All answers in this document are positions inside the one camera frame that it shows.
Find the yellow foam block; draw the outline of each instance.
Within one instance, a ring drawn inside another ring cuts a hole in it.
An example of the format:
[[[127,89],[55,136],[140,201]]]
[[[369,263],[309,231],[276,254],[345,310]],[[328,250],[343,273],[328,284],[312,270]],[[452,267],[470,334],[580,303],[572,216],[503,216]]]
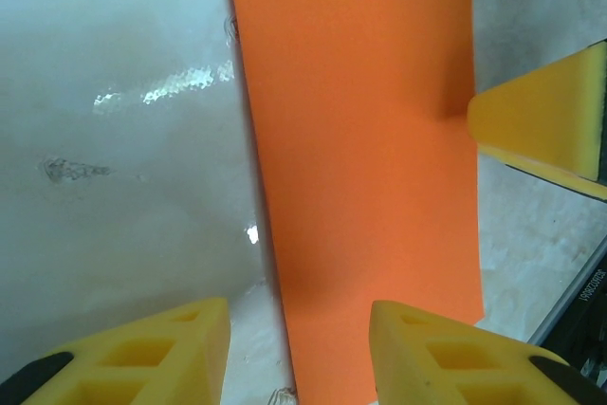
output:
[[[530,358],[566,362],[535,345],[392,302],[373,304],[369,337],[379,405],[577,403]]]
[[[561,185],[551,169],[598,180],[606,62],[600,42],[477,95],[472,136],[487,151],[548,165],[543,177]]]
[[[68,343],[74,355],[26,405],[218,405],[230,345],[224,299],[187,304]]]

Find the yellow sponge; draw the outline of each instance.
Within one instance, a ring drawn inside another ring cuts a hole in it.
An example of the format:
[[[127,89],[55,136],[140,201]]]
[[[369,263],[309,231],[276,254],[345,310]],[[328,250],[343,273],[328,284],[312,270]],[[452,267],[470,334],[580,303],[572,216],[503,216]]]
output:
[[[607,199],[592,184],[607,183],[607,163],[601,166],[606,71],[607,43],[600,42],[477,95],[469,130],[482,152]]]
[[[59,347],[67,362],[23,403],[218,405],[229,345],[225,300],[183,305]]]
[[[379,405],[574,405],[607,396],[557,355],[424,312],[375,302],[371,358]]]

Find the white wall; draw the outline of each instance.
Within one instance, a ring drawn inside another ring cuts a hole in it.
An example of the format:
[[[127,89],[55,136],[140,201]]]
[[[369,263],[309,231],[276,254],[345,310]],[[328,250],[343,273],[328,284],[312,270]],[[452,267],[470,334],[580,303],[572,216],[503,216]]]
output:
[[[230,15],[230,0],[0,0],[0,377],[263,277]],[[45,160],[111,173],[52,182]]]

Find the concrete floor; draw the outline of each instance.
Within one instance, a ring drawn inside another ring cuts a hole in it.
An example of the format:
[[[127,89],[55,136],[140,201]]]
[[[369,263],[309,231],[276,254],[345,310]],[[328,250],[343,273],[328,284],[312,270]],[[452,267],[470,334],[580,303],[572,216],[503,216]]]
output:
[[[479,90],[607,36],[607,0],[474,2]],[[225,295],[222,403],[266,405],[292,380],[230,0],[0,8],[0,377]],[[607,205],[480,157],[479,211],[479,325],[526,340],[607,234]]]

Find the orange sheet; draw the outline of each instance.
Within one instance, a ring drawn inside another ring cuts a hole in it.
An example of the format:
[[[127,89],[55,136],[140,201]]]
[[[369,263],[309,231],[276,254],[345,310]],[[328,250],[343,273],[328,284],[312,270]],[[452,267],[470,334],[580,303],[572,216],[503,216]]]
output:
[[[234,0],[303,405],[375,397],[372,300],[482,315],[471,0]]]

